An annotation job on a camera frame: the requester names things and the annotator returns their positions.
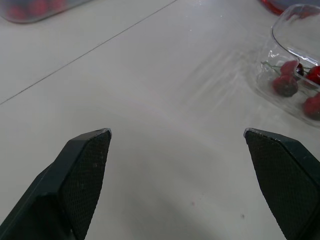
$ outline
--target white tabletop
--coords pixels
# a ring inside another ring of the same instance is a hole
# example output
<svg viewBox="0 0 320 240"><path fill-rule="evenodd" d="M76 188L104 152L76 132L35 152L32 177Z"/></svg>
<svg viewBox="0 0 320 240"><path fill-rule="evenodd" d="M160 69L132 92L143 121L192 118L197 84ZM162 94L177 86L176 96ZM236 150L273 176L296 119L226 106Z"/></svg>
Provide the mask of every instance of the white tabletop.
<svg viewBox="0 0 320 240"><path fill-rule="evenodd" d="M169 3L95 0L0 21L1 220L67 140L111 128L87 240L285 239L243 132L286 135L320 158L320 131L251 88L277 17L258 0Z"/></svg>

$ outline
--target plastic container with red balls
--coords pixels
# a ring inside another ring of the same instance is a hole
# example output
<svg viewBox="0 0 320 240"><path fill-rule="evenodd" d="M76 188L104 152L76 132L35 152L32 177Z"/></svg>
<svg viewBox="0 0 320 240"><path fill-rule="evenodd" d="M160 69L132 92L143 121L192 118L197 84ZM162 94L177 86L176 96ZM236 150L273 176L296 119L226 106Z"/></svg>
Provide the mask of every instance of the plastic container with red balls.
<svg viewBox="0 0 320 240"><path fill-rule="evenodd" d="M89 0L0 0L0 14L14 23L32 23Z"/></svg>
<svg viewBox="0 0 320 240"><path fill-rule="evenodd" d="M290 6L271 28L256 88L293 116L320 127L320 7Z"/></svg>

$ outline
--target textured rubber pad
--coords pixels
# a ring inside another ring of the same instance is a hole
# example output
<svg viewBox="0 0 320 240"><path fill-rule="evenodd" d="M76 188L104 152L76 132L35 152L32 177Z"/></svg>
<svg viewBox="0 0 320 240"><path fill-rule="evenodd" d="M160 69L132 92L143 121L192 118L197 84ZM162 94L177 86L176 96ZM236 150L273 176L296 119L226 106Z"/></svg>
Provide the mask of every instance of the textured rubber pad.
<svg viewBox="0 0 320 240"><path fill-rule="evenodd" d="M102 189L109 129L68 141L0 226L0 240L84 240Z"/></svg>
<svg viewBox="0 0 320 240"><path fill-rule="evenodd" d="M260 189L286 239L320 239L318 160L279 134L249 128L244 137Z"/></svg>

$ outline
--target cherry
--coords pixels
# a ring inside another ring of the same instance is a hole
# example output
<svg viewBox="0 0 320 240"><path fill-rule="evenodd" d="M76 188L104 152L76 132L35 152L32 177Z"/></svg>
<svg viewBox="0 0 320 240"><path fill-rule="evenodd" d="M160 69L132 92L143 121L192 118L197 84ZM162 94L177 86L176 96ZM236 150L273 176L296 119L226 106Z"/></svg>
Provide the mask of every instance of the cherry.
<svg viewBox="0 0 320 240"><path fill-rule="evenodd" d="M29 12L34 17L40 17L48 11L48 4L46 0L33 0L29 4Z"/></svg>
<svg viewBox="0 0 320 240"><path fill-rule="evenodd" d="M280 68L280 72L282 75L291 75L294 73L294 70L296 70L296 72L303 76L305 71L304 71L304 66L302 66L301 63L299 63L298 65L298 61L293 60L293 61L287 61L285 62L282 67Z"/></svg>
<svg viewBox="0 0 320 240"><path fill-rule="evenodd" d="M274 91L283 97L292 97L298 92L298 84L292 75L281 75L272 82Z"/></svg>
<svg viewBox="0 0 320 240"><path fill-rule="evenodd" d="M7 15L14 20L25 20L27 14L22 7L12 6L8 9Z"/></svg>
<svg viewBox="0 0 320 240"><path fill-rule="evenodd" d="M320 92L314 97L309 97L302 107L307 117L320 121Z"/></svg>
<svg viewBox="0 0 320 240"><path fill-rule="evenodd" d="M303 76L305 74L304 66L302 66L301 63L298 64L298 66L296 67L295 70L301 76Z"/></svg>
<svg viewBox="0 0 320 240"><path fill-rule="evenodd" d="M311 70L306 75L306 78L320 85L320 66L314 66L313 68L311 68Z"/></svg>

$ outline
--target white table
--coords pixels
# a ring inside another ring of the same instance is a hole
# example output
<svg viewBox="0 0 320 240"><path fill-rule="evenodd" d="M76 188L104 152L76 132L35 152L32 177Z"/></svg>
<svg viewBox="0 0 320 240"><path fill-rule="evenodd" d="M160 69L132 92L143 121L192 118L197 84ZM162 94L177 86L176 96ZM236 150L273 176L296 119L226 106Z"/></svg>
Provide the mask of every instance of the white table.
<svg viewBox="0 0 320 240"><path fill-rule="evenodd" d="M96 0L36 24L0 21L11 56L0 64L1 220L67 140L111 128L87 240L285 239L243 132L286 135L320 158L320 131L250 87L277 17L257 0L170 2ZM35 37L39 51L25 44Z"/></svg>

